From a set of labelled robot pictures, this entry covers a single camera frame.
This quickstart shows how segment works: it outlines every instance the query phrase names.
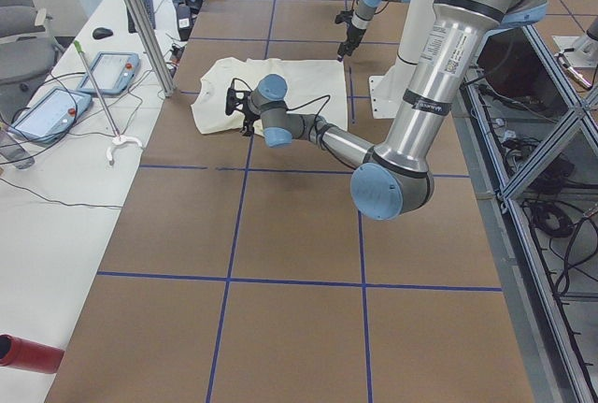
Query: cardboard surface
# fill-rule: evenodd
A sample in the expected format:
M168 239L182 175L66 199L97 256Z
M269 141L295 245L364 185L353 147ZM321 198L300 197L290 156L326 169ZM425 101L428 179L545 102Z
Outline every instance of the cardboard surface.
M377 403L534 401L502 295L372 289L367 297Z
M350 1L206 0L49 403L532 401L451 118L432 201L386 223L359 216L326 152L193 124L217 58L334 59ZM550 0L547 41L598 11L574 1ZM388 7L345 60L349 130L372 142L390 122L368 79L405 14Z
M209 381L223 289L96 277L46 401L197 401Z
M365 402L360 289L234 283L211 401Z

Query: screen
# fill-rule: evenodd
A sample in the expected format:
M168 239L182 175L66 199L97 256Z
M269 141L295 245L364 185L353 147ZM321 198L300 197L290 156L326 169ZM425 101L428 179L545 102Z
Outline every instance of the screen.
M122 70L129 60L128 54L102 54L93 67L93 78L100 90L112 90L121 78ZM79 87L85 90L93 90L93 84L87 78Z
M20 122L14 125L17 132L33 137L45 137L75 103L83 96L65 90L55 90L37 106L29 110Z

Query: label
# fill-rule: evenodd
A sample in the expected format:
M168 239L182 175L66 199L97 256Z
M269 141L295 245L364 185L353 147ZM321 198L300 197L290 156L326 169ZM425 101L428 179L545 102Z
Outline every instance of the label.
M438 66L441 73L460 77L476 45L474 35L461 29L434 26L420 61Z
M442 26L434 26L432 28L432 32L430 33L430 36L428 36L428 42L421 53L421 62L435 64L436 58L440 55L442 45L447 38L447 32L447 28Z

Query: office chair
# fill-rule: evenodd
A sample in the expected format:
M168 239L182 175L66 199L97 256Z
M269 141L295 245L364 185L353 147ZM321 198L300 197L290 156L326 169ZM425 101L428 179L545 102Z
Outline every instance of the office chair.
M0 117L11 122L56 64L62 46L46 9L33 0L0 0Z

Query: red object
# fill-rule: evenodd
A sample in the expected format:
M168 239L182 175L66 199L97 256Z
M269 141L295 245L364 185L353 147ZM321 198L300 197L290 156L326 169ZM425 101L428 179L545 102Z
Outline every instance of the red object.
M11 335L0 336L0 366L56 373L64 351Z

